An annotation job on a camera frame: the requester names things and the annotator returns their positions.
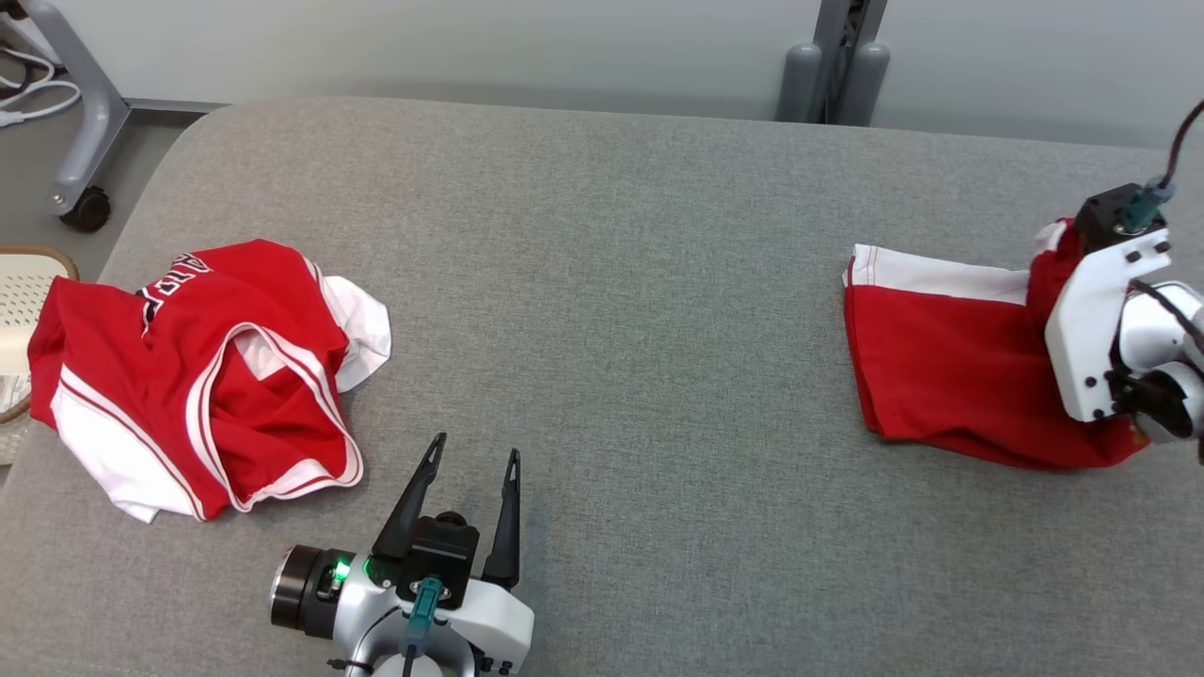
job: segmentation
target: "white wall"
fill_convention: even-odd
[[[820,0],[54,0],[123,96],[773,116]]]
[[[890,0],[878,41],[874,126],[1167,148],[1204,99],[1204,0]]]

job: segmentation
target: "red jersey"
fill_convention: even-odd
[[[264,240],[179,255],[132,294],[58,278],[29,346],[31,414],[125,512],[211,519],[359,482],[336,393],[390,343],[383,305]]]

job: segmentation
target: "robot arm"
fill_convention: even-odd
[[[1132,416],[1155,442],[1204,437],[1204,299],[1184,283],[1139,279],[1170,265],[1159,207],[1174,195],[1179,147],[1202,112],[1204,101],[1180,128],[1167,175],[1082,205],[1074,229],[1084,255],[1045,325],[1067,413]]]
[[[480,534],[458,513],[423,517],[447,435],[431,442],[371,553],[295,546],[272,584],[272,624],[334,640],[346,677],[517,675],[535,612],[519,581],[519,452],[510,452],[494,548],[471,577]]]

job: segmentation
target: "teal cable connector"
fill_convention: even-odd
[[[1121,212],[1121,228],[1129,235],[1144,232],[1153,218],[1158,216],[1158,208],[1170,201],[1175,195],[1175,184],[1169,183],[1161,187],[1162,176],[1156,176],[1145,184],[1145,188],[1133,194],[1129,204]]]
[[[401,637],[401,654],[409,653],[414,648],[414,658],[426,655],[426,634],[431,631],[435,623],[435,610],[439,606],[439,596],[443,595],[443,582],[432,576],[423,578],[418,584],[418,594],[414,597],[414,608],[409,612],[409,623],[406,632]]]

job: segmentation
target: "gray fabric surface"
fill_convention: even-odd
[[[284,101],[189,129],[102,279],[268,237],[389,306],[364,482],[209,523],[108,505],[39,429],[0,494],[4,675],[332,675],[273,628],[293,543],[371,546],[431,436],[489,546],[524,453],[527,675],[1204,673],[1204,469],[1046,475],[861,420],[854,242],[1022,266],[1159,153],[873,129]],[[1168,210],[1204,284],[1204,163]],[[478,570],[483,563],[478,560]]]

